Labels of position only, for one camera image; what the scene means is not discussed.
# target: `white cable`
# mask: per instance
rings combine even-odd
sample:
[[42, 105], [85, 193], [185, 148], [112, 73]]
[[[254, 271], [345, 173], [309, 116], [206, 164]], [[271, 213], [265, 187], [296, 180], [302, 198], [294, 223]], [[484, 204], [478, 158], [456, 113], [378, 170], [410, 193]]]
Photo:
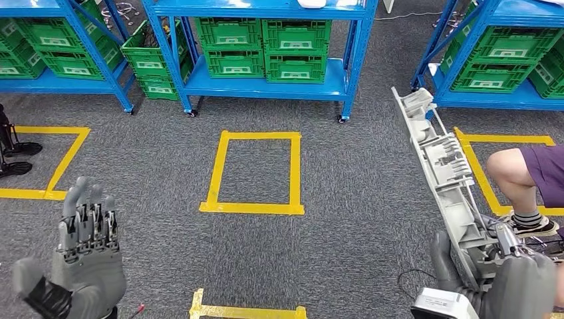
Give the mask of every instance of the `white cable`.
[[399, 18], [407, 18], [407, 17], [412, 16], [412, 15], [418, 15], [418, 16], [421, 16], [421, 15], [440, 15], [441, 13], [442, 13], [442, 11], [441, 12], [423, 12], [423, 13], [411, 12], [407, 15], [399, 15], [397, 17], [391, 17], [391, 18], [375, 18], [374, 20], [376, 20], [376, 21], [394, 20], [394, 19], [399, 19]]

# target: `purple shorts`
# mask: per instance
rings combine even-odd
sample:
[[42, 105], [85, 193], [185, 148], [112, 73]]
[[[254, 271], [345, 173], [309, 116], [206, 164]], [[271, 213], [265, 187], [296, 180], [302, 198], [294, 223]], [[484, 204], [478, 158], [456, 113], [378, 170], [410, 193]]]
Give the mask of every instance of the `purple shorts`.
[[520, 148], [548, 208], [564, 208], [564, 145]]

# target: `gray robotic hand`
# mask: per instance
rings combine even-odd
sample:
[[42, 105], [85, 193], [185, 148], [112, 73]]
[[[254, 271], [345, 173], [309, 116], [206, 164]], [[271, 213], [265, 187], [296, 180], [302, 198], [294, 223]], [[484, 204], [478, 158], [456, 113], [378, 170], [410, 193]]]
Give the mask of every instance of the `gray robotic hand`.
[[503, 262], [491, 289], [476, 292], [462, 283], [450, 247], [446, 232], [436, 234], [431, 258], [438, 288], [464, 295], [480, 319], [540, 319], [552, 312], [556, 267], [548, 257], [528, 249], [517, 253]]
[[51, 280], [33, 259], [13, 267], [16, 293], [43, 318], [117, 318], [125, 294], [114, 199], [102, 203], [102, 188], [94, 185], [88, 200], [87, 184], [80, 177], [65, 197]]

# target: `yellow floor tape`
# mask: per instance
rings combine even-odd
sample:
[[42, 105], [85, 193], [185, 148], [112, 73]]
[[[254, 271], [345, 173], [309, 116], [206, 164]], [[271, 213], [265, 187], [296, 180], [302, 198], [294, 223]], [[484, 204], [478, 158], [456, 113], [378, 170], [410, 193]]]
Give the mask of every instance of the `yellow floor tape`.
[[64, 126], [16, 126], [15, 128], [18, 134], [75, 134], [77, 137], [55, 169], [46, 189], [0, 188], [0, 198], [49, 199], [53, 201], [62, 201], [65, 199], [67, 192], [55, 191], [54, 188], [57, 186], [59, 179], [63, 176], [63, 173], [78, 152], [78, 149], [80, 149], [82, 143], [84, 143], [84, 140], [90, 132], [90, 128]]
[[[460, 141], [462, 150], [468, 159], [468, 163], [472, 168], [474, 173], [474, 179], [478, 182], [478, 185], [482, 189], [482, 193], [488, 205], [492, 209], [492, 212], [497, 216], [507, 215], [511, 210], [510, 205], [501, 205], [497, 196], [495, 195], [492, 185], [486, 177], [486, 173], [482, 169], [478, 157], [472, 145], [470, 143], [521, 143], [521, 144], [545, 144], [549, 146], [555, 145], [554, 141], [550, 136], [518, 136], [518, 135], [479, 135], [479, 134], [465, 134], [462, 133], [458, 128], [454, 128], [454, 133]], [[546, 208], [544, 206], [539, 206], [539, 212], [546, 216], [563, 216], [564, 209], [558, 208]]]
[[[299, 132], [228, 132], [223, 131], [219, 138], [213, 173], [211, 174], [208, 198], [200, 203], [200, 211], [214, 213], [250, 213], [303, 215], [305, 210], [300, 202], [300, 139]], [[290, 140], [290, 191], [288, 204], [266, 203], [221, 203], [217, 201], [223, 167], [227, 157], [230, 140]]]
[[305, 308], [302, 306], [298, 306], [296, 310], [206, 306], [202, 304], [203, 297], [203, 288], [194, 292], [189, 311], [190, 319], [200, 319], [204, 316], [233, 319], [307, 319]]

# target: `blue shelf platform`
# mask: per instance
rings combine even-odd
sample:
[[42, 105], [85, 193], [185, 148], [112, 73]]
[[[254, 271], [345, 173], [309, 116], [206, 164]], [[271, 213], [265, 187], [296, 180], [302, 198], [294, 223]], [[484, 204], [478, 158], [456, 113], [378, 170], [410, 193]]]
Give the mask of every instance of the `blue shelf platform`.
[[564, 7], [543, 0], [501, 0], [490, 25], [564, 28]]
[[60, 17], [56, 0], [1, 0], [0, 17]]
[[[444, 74], [438, 68], [439, 64], [429, 64], [435, 88], [440, 88], [444, 82]], [[517, 90], [511, 94], [501, 93], [472, 93], [453, 92], [444, 89], [442, 97], [435, 98], [434, 103], [441, 107], [466, 107], [466, 108], [501, 108], [507, 110], [564, 110], [564, 99], [542, 98], [538, 95], [532, 83], [527, 79]]]
[[268, 83], [265, 78], [210, 78], [204, 56], [200, 56], [188, 82], [186, 95], [239, 98], [290, 98], [343, 101], [347, 98], [343, 60], [329, 58], [322, 84]]
[[[127, 67], [124, 59], [114, 70], [119, 78]], [[115, 89], [103, 80], [84, 80], [79, 78], [59, 78], [49, 68], [35, 79], [1, 79], [0, 92], [20, 93], [67, 93], [67, 94], [114, 94]]]
[[364, 0], [327, 0], [322, 9], [304, 9], [296, 0], [158, 0], [157, 15], [288, 19], [342, 19], [366, 17]]

